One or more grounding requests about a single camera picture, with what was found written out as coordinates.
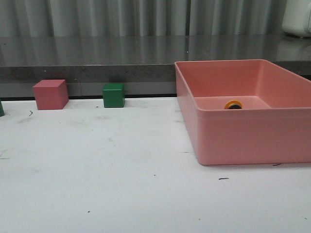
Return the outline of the yellow push button switch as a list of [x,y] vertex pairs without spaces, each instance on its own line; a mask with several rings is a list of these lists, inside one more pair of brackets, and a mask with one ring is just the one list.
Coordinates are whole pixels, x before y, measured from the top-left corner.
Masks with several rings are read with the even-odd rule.
[[242,109],[242,103],[238,100],[230,100],[225,104],[224,109]]

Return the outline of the grey counter shelf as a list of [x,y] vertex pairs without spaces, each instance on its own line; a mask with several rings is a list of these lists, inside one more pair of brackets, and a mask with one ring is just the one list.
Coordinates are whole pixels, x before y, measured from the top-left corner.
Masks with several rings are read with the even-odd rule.
[[30,99],[40,80],[64,79],[73,99],[123,83],[130,97],[176,94],[177,61],[264,59],[311,76],[311,41],[284,34],[3,37],[1,99]]

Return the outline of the green block at left edge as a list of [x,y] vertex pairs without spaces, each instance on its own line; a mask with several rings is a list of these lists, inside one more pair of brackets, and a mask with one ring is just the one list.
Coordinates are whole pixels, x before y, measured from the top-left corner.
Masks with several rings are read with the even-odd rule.
[[5,115],[4,109],[3,109],[3,106],[2,106],[2,102],[0,101],[0,117],[2,117],[4,115]]

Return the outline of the pink cube block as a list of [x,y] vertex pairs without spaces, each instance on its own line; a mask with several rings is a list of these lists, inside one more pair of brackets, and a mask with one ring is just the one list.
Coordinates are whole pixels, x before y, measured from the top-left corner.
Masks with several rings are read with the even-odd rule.
[[63,109],[68,101],[66,80],[41,80],[33,86],[38,110]]

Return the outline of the white appliance in background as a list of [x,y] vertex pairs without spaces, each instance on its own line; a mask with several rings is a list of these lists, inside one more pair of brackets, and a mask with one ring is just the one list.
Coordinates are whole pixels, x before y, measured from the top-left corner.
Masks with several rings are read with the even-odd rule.
[[311,0],[286,1],[282,30],[298,37],[311,36]]

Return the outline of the pink plastic bin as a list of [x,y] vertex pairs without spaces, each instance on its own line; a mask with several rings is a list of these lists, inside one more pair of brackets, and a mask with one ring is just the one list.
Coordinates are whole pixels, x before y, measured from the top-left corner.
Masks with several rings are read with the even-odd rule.
[[[175,74],[200,164],[310,162],[309,80],[261,59],[176,62]],[[230,100],[242,109],[224,109]]]

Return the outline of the green cube block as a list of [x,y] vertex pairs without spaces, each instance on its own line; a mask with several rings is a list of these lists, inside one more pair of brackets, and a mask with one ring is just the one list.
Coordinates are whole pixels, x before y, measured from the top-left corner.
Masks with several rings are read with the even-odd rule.
[[123,83],[107,83],[103,87],[104,108],[123,108],[125,93]]

